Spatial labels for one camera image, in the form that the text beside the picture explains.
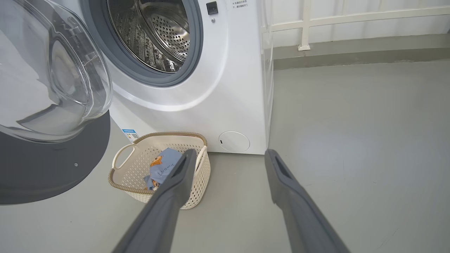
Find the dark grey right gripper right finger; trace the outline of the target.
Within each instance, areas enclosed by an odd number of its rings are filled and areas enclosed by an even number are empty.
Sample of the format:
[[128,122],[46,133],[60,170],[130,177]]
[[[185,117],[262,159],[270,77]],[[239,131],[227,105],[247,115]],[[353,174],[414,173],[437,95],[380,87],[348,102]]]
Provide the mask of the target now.
[[293,253],[347,253],[349,249],[277,151],[265,151],[271,198],[283,212]]

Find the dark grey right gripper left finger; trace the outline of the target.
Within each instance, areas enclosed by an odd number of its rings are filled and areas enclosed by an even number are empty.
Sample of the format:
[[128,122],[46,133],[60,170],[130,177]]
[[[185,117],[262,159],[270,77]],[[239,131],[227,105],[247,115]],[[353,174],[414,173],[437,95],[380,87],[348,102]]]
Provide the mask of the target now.
[[185,151],[171,174],[123,235],[114,253],[168,253],[179,211],[190,198],[197,152]]

